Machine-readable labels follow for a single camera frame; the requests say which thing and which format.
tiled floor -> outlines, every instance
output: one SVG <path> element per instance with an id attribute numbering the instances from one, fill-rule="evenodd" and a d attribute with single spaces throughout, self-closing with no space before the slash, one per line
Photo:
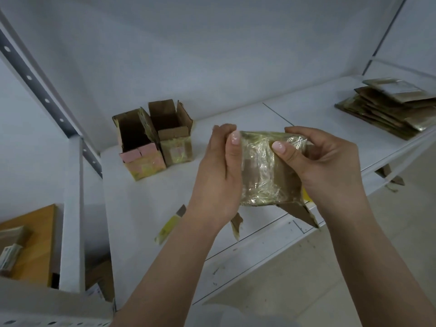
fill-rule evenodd
<path id="1" fill-rule="evenodd" d="M 390 185 L 370 196 L 377 221 L 436 305 L 436 145 Z M 259 315 L 281 315 L 306 326 L 360 326 L 326 227 L 315 231 L 209 303 Z"/>

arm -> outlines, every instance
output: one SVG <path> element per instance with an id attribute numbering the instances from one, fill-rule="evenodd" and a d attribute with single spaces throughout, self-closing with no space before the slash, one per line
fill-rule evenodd
<path id="1" fill-rule="evenodd" d="M 206 256 L 238 211 L 242 152 L 235 130 L 214 127 L 185 215 L 111 326 L 184 325 Z"/>
<path id="2" fill-rule="evenodd" d="M 305 127 L 307 157 L 285 142 L 275 152 L 300 176 L 330 231 L 363 326 L 436 326 L 436 310 L 377 224 L 364 192 L 357 146 Z"/>

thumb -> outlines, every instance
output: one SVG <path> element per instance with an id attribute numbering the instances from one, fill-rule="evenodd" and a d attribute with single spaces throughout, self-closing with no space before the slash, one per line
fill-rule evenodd
<path id="1" fill-rule="evenodd" d="M 241 147 L 241 133 L 233 131 L 227 137 L 225 143 L 225 162 L 227 165 L 227 175 L 235 180 L 242 179 L 241 164 L 243 160 L 243 150 Z"/>
<path id="2" fill-rule="evenodd" d="M 272 144 L 272 149 L 301 177 L 304 170 L 311 160 L 303 156 L 301 151 L 288 142 L 276 141 Z"/>

orange wooden surface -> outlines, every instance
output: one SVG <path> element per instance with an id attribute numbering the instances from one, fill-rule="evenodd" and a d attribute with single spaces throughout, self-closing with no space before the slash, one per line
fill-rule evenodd
<path id="1" fill-rule="evenodd" d="M 55 214 L 56 206 L 52 204 L 0 224 L 0 230 L 26 226 L 32 231 L 12 269 L 11 279 L 51 286 Z"/>

pink fingernail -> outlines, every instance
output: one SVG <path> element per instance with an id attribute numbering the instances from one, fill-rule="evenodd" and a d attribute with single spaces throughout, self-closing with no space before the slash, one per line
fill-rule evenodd
<path id="1" fill-rule="evenodd" d="M 284 153 L 285 153 L 285 150 L 286 150 L 285 145 L 284 145 L 283 143 L 281 143 L 280 141 L 276 141 L 276 142 L 274 142 L 274 143 L 272 144 L 272 148 L 273 148 L 276 152 L 278 152 L 278 153 L 280 153 L 280 154 L 284 154 Z"/>
<path id="2" fill-rule="evenodd" d="M 233 131 L 231 135 L 232 144 L 238 145 L 239 142 L 241 142 L 241 133 L 239 131 Z"/>

